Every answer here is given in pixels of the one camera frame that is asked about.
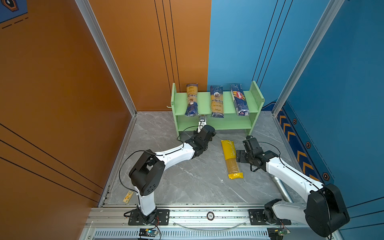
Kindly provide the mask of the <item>yellow pasta bag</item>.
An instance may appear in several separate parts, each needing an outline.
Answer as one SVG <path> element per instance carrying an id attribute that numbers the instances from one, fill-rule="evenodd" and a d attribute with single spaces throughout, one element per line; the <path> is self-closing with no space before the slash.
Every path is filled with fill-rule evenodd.
<path id="1" fill-rule="evenodd" d="M 223 148 L 229 179 L 243 179 L 243 173 L 240 171 L 236 160 L 237 153 L 234 142 L 229 140 L 221 140 L 221 144 Z"/>

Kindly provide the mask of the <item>Ankara spaghetti bag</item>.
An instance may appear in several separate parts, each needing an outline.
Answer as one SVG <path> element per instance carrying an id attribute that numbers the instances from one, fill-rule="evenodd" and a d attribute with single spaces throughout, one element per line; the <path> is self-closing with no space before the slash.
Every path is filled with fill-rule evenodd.
<path id="1" fill-rule="evenodd" d="M 224 118 L 223 87 L 211 86 L 211 111 L 213 118 Z"/>
<path id="2" fill-rule="evenodd" d="M 187 85 L 187 109 L 185 115 L 187 117 L 197 116 L 198 113 L 198 84 Z"/>

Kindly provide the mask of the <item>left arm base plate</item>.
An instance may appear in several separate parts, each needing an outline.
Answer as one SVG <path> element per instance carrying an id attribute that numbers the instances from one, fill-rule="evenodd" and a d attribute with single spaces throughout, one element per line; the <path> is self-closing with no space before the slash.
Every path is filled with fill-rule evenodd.
<path id="1" fill-rule="evenodd" d="M 170 220 L 170 210 L 155 209 L 148 216 L 145 216 L 140 209 L 136 208 L 124 214 L 128 218 L 129 226 L 156 225 L 167 226 Z"/>

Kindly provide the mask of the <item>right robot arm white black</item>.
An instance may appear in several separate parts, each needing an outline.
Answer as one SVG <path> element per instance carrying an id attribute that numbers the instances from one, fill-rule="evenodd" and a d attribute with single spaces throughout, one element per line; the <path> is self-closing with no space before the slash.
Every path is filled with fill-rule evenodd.
<path id="1" fill-rule="evenodd" d="M 280 155 L 264 151 L 253 136 L 247 136 L 243 145 L 245 149 L 237 151 L 237 162 L 248 163 L 277 177 L 304 200 L 303 203 L 290 203 L 274 199 L 266 203 L 263 214 L 267 223 L 274 225 L 281 220 L 299 222 L 325 238 L 350 222 L 342 193 L 337 186 L 325 185 L 294 169 Z"/>

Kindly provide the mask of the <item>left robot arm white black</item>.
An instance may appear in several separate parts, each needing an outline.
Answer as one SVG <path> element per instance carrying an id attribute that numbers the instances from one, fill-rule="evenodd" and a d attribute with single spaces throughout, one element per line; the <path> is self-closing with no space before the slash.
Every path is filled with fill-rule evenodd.
<path id="1" fill-rule="evenodd" d="M 163 173 L 174 165 L 200 156 L 208 149 L 208 143 L 215 134 L 216 130 L 206 125 L 178 147 L 156 153 L 151 150 L 143 151 L 130 170 L 129 177 L 137 192 L 139 216 L 146 224 L 156 219 L 154 192 L 160 184 Z"/>

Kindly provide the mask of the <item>blue Barilla spaghetti box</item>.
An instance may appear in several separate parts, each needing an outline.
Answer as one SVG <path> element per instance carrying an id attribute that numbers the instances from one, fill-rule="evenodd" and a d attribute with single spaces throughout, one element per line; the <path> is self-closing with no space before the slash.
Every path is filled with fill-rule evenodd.
<path id="1" fill-rule="evenodd" d="M 248 116 L 250 111 L 241 84 L 230 84 L 231 95 L 238 116 Z"/>

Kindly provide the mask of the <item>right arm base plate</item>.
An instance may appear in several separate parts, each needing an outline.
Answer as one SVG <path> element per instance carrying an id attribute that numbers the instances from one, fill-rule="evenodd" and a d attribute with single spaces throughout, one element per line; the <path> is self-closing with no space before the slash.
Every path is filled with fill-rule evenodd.
<path id="1" fill-rule="evenodd" d="M 292 222 L 290 220 L 271 220 L 268 221 L 264 215 L 264 210 L 262 209 L 249 209 L 249 218 L 252 226 L 256 225 L 291 225 Z"/>

